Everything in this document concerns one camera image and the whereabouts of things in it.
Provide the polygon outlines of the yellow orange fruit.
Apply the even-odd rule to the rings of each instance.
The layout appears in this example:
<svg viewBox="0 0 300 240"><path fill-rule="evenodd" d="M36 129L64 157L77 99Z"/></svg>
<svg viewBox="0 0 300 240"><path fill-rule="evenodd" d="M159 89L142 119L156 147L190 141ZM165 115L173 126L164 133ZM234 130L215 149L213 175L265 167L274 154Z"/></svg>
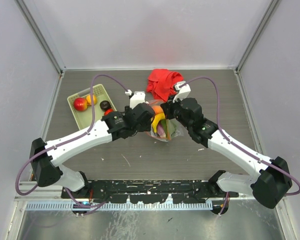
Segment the yellow orange fruit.
<svg viewBox="0 0 300 240"><path fill-rule="evenodd" d="M97 97L96 97L94 94L92 94L92 95L87 95L87 96L85 97L85 99L86 99L86 101L87 101L87 105L88 105L88 106L94 106L94 105L96 105L97 102L98 102Z"/></svg>

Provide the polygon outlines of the clear zip top bag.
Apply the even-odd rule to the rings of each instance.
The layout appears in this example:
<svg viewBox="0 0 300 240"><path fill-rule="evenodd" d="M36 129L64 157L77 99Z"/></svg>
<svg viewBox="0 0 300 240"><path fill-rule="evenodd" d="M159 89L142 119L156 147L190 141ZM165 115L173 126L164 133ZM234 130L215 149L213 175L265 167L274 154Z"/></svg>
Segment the clear zip top bag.
<svg viewBox="0 0 300 240"><path fill-rule="evenodd" d="M161 104L163 104L164 102L162 100L151 100L149 102L149 105L152 107L152 106L161 106ZM168 120L166 117L165 117L165 120L161 120L160 123L162 124L164 130L166 128L166 120ZM167 140L167 137L166 138L160 138L157 133L154 133L152 128L149 132L146 132L146 134L150 137L152 137L153 139L156 139L157 141L161 141L161 142L170 142L170 140Z"/></svg>

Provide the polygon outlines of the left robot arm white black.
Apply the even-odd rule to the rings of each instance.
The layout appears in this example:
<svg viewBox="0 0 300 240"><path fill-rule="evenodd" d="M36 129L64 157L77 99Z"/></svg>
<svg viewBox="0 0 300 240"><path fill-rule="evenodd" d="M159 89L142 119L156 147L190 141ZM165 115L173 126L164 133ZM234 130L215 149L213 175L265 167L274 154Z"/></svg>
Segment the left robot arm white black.
<svg viewBox="0 0 300 240"><path fill-rule="evenodd" d="M124 112L112 111L87 127L65 137L44 142L38 138L31 146L31 167L38 187L62 186L78 198L90 193L90 184L81 171L74 171L63 164L70 158L99 145L126 139L138 132L148 132L155 112L147 103Z"/></svg>

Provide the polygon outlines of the orange peach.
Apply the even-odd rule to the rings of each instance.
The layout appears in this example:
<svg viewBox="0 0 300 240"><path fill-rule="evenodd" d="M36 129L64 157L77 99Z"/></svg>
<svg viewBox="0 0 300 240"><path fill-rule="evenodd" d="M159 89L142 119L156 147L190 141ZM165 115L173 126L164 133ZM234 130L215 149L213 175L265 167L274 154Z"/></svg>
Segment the orange peach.
<svg viewBox="0 0 300 240"><path fill-rule="evenodd" d="M152 109L154 110L155 115L162 114L164 112L160 105L154 105L152 106Z"/></svg>

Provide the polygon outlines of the dark purple plum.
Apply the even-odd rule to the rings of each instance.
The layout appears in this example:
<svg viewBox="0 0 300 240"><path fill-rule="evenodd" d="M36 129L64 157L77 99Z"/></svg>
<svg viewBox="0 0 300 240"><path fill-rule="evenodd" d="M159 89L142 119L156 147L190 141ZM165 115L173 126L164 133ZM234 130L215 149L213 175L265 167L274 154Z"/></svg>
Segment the dark purple plum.
<svg viewBox="0 0 300 240"><path fill-rule="evenodd" d="M103 112L106 112L107 110L112 108L111 103L107 100L101 101L99 107Z"/></svg>

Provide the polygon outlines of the red strawberry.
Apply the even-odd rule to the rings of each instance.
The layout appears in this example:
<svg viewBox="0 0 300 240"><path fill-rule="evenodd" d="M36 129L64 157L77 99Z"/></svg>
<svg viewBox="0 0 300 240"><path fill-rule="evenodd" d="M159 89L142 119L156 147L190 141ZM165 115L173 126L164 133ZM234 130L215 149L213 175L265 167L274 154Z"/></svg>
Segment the red strawberry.
<svg viewBox="0 0 300 240"><path fill-rule="evenodd" d="M105 112L104 112L104 116L107 116L108 114L110 114L110 113L112 113L112 112L114 112L114 110L112 109L112 108L109 108L109 109L107 109Z"/></svg>

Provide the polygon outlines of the purple eggplant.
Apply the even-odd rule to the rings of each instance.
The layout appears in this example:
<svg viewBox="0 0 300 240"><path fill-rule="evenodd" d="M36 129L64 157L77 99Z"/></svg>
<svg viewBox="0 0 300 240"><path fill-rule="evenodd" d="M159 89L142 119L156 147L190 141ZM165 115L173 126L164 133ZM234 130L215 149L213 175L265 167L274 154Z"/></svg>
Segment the purple eggplant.
<svg viewBox="0 0 300 240"><path fill-rule="evenodd" d="M160 138L166 138L166 132L165 132L165 129L163 128L162 124L159 122L158 125L156 126L156 132L157 132L157 135L160 137Z"/></svg>

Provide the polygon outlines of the yellow banana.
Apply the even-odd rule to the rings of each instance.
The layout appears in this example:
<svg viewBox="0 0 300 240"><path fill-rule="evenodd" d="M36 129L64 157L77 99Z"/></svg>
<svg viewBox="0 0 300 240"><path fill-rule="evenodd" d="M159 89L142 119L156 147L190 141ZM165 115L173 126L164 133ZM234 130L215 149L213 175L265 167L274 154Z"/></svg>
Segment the yellow banana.
<svg viewBox="0 0 300 240"><path fill-rule="evenodd" d="M166 119L166 116L163 112L158 113L154 116L153 121L151 123L151 128L152 128L154 133L157 133L157 126L160 123L160 121L165 120L165 119Z"/></svg>

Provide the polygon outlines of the green plastic basket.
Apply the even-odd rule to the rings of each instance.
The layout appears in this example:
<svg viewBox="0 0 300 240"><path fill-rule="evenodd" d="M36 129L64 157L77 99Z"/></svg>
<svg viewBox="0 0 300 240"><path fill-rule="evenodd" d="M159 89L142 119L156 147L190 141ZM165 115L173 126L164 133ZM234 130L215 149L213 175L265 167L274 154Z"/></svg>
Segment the green plastic basket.
<svg viewBox="0 0 300 240"><path fill-rule="evenodd" d="M116 111L116 107L114 106L110 96L108 95L105 87L102 84L96 84L93 86L93 94L96 97L96 104L94 105L94 112L95 112L95 121L100 120L103 116L105 111L102 110L100 103L102 101L108 101L111 109ZM67 102L74 117L74 120L77 124L79 130L85 129L91 125L92 122L92 109L91 106L88 106L86 110L79 111L75 109L74 102L78 98L86 98L90 95L90 88L85 90L79 91L67 97Z"/></svg>

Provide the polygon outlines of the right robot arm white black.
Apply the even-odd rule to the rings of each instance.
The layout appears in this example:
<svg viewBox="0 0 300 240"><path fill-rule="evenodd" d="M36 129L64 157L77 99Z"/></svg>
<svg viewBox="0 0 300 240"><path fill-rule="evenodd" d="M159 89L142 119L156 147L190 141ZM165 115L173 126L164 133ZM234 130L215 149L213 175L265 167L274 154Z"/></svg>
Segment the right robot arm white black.
<svg viewBox="0 0 300 240"><path fill-rule="evenodd" d="M161 104L165 116L186 128L193 141L218 152L241 167L246 174L219 171L211 179L209 191L215 197L225 192L253 196L261 205L274 209L292 187L288 163L272 159L237 141L213 121L204 117L195 98Z"/></svg>

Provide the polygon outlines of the red apple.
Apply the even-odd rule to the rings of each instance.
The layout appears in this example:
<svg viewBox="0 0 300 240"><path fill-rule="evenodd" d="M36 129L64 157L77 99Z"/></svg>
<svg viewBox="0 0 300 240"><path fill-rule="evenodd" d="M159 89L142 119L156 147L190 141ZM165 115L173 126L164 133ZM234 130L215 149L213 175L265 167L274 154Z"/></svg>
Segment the red apple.
<svg viewBox="0 0 300 240"><path fill-rule="evenodd" d="M84 112L88 109L88 101L85 98L78 97L73 101L73 107L76 111Z"/></svg>

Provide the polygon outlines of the green leafy vegetable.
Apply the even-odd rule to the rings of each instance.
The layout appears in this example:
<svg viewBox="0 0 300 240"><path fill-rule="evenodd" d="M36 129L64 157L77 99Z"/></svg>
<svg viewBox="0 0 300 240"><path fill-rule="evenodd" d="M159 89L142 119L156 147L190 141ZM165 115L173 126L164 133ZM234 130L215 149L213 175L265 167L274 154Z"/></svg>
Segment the green leafy vegetable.
<svg viewBox="0 0 300 240"><path fill-rule="evenodd" d="M166 119L165 133L167 140L171 141L172 139L183 135L182 126L176 119Z"/></svg>

